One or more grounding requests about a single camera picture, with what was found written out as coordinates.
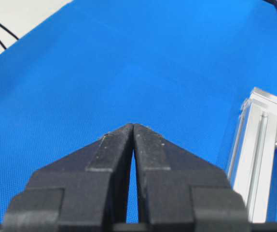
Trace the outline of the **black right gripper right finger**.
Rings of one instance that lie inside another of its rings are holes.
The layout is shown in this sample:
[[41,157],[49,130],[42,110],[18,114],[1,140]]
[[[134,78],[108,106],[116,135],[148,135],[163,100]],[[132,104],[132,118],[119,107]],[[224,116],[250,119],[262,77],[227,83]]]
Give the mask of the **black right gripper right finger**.
[[145,220],[155,232],[249,232],[248,214],[219,167],[134,125]]

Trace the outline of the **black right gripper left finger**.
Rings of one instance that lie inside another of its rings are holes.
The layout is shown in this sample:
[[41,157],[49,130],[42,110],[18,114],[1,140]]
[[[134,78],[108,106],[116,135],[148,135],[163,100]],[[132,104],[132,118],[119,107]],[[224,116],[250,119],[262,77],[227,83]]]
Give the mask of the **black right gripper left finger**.
[[35,171],[11,200],[6,232],[102,232],[125,222],[133,126]]

